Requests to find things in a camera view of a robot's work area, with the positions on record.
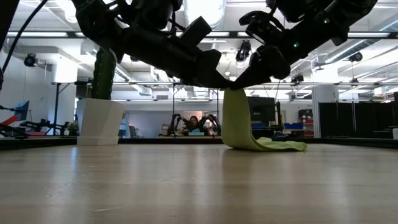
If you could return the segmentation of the black room partition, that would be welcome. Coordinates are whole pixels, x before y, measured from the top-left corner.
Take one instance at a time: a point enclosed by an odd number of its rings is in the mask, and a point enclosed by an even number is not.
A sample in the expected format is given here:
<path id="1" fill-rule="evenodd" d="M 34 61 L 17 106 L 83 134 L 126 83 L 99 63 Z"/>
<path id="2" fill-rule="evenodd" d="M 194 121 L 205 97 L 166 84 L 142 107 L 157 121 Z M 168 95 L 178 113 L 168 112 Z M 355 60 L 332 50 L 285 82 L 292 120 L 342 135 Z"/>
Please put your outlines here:
<path id="1" fill-rule="evenodd" d="M 325 138 L 392 139 L 398 128 L 398 103 L 336 102 L 334 127 Z"/>

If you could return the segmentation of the black background rig frame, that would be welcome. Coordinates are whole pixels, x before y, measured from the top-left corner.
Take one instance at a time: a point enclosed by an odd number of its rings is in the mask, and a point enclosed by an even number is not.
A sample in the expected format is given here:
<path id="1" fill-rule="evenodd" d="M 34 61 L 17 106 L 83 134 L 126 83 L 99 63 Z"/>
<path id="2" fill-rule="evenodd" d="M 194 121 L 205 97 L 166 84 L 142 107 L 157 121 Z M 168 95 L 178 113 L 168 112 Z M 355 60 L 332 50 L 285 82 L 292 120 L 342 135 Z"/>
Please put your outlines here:
<path id="1" fill-rule="evenodd" d="M 213 114 L 217 118 L 220 115 L 219 93 L 217 90 L 202 87 L 189 87 L 181 83 L 172 84 L 172 115 L 181 114 L 188 122 L 179 122 L 176 135 L 202 137 L 205 136 L 200 120 L 208 114 Z M 189 119 L 196 116 L 199 120 L 200 132 L 188 132 Z"/>

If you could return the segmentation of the blue background monitor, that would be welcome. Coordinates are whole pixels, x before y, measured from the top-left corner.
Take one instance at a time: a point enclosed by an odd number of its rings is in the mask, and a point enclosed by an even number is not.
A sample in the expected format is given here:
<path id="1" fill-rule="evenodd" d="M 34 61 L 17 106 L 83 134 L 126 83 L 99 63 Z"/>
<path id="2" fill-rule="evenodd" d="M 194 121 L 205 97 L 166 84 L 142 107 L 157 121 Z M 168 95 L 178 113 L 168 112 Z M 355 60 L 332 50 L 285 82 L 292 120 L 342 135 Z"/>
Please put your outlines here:
<path id="1" fill-rule="evenodd" d="M 14 115 L 17 117 L 16 121 L 25 121 L 29 111 L 30 101 L 23 101 L 17 103 L 14 107 Z"/>

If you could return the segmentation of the black computer monitor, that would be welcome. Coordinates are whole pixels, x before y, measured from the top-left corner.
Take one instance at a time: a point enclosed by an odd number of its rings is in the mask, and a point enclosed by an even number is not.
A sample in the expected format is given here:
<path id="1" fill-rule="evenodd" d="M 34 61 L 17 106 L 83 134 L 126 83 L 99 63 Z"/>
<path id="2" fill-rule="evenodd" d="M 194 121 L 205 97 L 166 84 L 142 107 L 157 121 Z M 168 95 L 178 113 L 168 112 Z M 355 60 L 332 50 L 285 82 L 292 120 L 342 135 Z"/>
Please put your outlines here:
<path id="1" fill-rule="evenodd" d="M 248 97 L 251 121 L 268 123 L 275 121 L 275 99 L 250 96 Z"/>

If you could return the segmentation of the black metal table frame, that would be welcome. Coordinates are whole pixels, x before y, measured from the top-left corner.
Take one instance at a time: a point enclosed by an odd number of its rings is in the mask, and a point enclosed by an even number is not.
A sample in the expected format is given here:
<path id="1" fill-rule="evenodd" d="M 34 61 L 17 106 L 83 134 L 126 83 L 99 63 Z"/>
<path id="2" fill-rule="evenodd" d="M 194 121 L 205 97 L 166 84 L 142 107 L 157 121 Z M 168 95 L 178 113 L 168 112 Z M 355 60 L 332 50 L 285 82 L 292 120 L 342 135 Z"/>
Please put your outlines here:
<path id="1" fill-rule="evenodd" d="M 368 139 L 368 138 L 293 138 L 293 141 L 307 144 L 336 144 L 346 146 L 375 147 L 398 149 L 398 140 Z M 221 138 L 142 138 L 120 139 L 120 144 L 222 144 Z M 72 146 L 77 144 L 77 138 L 30 138 L 30 139 L 0 139 L 0 151 L 13 149 L 29 149 L 39 147 Z"/>

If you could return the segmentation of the silver ceiling air duct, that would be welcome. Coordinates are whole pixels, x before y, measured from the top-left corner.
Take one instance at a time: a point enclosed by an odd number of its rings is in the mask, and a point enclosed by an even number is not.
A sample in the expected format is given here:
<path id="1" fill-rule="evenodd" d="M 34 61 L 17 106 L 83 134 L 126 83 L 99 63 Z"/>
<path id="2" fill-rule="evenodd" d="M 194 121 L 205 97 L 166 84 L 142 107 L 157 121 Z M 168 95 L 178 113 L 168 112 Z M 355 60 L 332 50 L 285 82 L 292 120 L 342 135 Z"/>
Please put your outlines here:
<path id="1" fill-rule="evenodd" d="M 188 24 L 202 16 L 213 30 L 223 26 L 226 0 L 183 0 L 184 16 Z"/>

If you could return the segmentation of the small background potted plant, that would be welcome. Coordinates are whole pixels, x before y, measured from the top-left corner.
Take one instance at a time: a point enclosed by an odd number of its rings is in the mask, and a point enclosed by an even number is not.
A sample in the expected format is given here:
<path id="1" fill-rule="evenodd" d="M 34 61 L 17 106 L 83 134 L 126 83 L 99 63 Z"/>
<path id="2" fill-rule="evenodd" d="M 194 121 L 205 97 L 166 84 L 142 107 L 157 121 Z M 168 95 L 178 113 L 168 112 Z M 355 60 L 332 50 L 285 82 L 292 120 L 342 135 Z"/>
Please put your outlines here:
<path id="1" fill-rule="evenodd" d="M 78 136 L 79 126 L 76 121 L 65 122 L 65 126 L 69 136 Z"/>

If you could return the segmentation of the person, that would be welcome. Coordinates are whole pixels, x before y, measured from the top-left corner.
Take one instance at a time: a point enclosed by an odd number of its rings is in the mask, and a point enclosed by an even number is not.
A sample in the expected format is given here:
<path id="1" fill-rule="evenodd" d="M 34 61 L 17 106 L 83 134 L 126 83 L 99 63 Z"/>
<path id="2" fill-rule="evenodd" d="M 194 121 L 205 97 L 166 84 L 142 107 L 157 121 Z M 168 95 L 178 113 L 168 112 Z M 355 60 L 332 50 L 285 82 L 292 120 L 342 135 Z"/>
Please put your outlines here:
<path id="1" fill-rule="evenodd" d="M 196 116 L 191 116 L 189 119 L 188 132 L 200 132 L 199 120 Z"/>

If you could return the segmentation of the black crossbar with light strips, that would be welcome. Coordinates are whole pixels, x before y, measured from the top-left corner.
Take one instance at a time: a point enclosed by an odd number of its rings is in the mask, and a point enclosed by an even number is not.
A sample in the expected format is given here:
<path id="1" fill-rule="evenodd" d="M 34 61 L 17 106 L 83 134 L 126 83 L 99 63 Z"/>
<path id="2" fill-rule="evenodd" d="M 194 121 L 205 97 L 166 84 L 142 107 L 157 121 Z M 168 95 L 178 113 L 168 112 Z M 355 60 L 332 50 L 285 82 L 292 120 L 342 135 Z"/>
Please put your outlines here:
<path id="1" fill-rule="evenodd" d="M 22 38 L 71 38 L 71 39 L 82 39 L 85 35 L 82 32 L 23 32 Z M 206 36 L 207 39 L 248 39 L 249 36 L 245 32 L 231 31 L 222 32 L 216 31 L 211 32 Z M 349 32 L 348 39 L 398 39 L 398 32 Z"/>

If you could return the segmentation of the green cactus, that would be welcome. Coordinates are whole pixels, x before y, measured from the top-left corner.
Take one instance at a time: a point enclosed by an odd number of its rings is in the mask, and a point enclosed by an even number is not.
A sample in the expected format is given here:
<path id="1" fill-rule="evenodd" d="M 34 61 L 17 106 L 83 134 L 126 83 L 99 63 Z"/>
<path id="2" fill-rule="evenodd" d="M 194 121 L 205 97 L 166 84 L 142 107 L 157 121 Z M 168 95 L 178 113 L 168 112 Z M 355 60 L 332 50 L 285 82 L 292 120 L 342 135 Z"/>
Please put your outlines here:
<path id="1" fill-rule="evenodd" d="M 114 55 L 100 48 L 96 54 L 91 98 L 100 100 L 111 99 L 115 68 L 116 59 Z"/>

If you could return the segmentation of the red background panel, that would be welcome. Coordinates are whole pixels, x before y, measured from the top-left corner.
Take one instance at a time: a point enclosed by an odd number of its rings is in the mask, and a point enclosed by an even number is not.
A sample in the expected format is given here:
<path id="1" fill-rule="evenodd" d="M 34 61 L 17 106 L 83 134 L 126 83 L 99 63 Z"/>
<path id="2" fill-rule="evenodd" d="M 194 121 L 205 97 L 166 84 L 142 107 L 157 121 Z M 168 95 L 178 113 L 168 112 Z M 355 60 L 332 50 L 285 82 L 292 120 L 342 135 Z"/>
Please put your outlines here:
<path id="1" fill-rule="evenodd" d="M 2 121 L 1 124 L 6 125 L 6 126 L 9 126 L 10 124 L 16 122 L 17 120 L 18 120 L 18 116 L 13 115 L 13 116 L 11 116 L 10 118 L 8 118 L 8 119 Z"/>

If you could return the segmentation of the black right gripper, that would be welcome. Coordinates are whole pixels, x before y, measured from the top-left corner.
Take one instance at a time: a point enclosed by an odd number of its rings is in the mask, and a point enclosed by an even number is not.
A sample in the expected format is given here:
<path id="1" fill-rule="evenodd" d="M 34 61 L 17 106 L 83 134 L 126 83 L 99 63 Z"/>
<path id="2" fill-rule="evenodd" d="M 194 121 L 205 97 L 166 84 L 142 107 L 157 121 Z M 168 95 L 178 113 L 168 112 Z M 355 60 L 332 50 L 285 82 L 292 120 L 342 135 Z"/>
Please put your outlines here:
<path id="1" fill-rule="evenodd" d="M 232 89 L 242 89 L 263 83 L 271 78 L 285 79 L 290 74 L 290 65 L 276 46 L 262 45 L 256 49 L 248 67 L 231 84 Z"/>

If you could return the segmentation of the shelf with red bins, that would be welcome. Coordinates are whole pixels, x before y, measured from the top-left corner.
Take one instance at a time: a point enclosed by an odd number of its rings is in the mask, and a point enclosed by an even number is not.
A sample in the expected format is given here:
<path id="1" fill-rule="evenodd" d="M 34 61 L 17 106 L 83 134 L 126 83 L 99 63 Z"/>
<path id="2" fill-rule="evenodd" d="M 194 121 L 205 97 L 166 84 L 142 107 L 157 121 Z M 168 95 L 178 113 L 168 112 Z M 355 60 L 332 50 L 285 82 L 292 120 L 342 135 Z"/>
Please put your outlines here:
<path id="1" fill-rule="evenodd" d="M 312 109 L 303 109 L 298 111 L 298 120 L 303 126 L 305 137 L 314 137 L 314 124 Z"/>

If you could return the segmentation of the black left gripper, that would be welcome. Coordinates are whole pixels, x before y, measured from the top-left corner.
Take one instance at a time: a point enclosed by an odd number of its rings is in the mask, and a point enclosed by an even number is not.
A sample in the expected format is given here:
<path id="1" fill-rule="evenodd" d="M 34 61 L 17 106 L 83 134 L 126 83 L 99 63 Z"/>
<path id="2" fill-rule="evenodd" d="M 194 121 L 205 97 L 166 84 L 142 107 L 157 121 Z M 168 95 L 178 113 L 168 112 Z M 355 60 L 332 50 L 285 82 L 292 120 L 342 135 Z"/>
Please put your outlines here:
<path id="1" fill-rule="evenodd" d="M 179 63 L 182 71 L 176 77 L 185 85 L 207 88 L 229 88 L 233 81 L 225 79 L 217 71 L 221 52 L 213 49 L 200 52 L 194 61 Z"/>

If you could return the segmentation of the white plant pot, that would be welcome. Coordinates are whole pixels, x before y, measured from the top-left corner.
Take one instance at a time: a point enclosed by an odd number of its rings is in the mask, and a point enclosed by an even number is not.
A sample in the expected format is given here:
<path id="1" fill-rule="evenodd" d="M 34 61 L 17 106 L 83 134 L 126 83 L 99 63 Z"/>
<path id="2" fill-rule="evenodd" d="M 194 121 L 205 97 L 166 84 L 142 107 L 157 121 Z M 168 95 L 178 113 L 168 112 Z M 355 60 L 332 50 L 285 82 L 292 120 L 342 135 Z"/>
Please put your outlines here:
<path id="1" fill-rule="evenodd" d="M 78 146 L 113 146 L 119 141 L 124 106 L 111 100 L 86 98 L 77 101 L 80 135 Z"/>

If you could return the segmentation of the green microfiber towel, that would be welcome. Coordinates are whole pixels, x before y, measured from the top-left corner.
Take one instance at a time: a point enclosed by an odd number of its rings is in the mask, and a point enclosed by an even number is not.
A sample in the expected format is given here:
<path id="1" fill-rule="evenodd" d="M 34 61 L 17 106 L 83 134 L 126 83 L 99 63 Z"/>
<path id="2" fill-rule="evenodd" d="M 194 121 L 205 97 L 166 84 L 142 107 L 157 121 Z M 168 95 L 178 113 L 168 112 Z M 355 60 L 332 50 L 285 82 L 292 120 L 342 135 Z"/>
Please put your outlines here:
<path id="1" fill-rule="evenodd" d="M 304 142 L 274 141 L 267 137 L 256 139 L 252 135 L 249 103 L 243 89 L 224 91 L 222 112 L 221 138 L 230 148 L 258 152 L 307 150 Z"/>

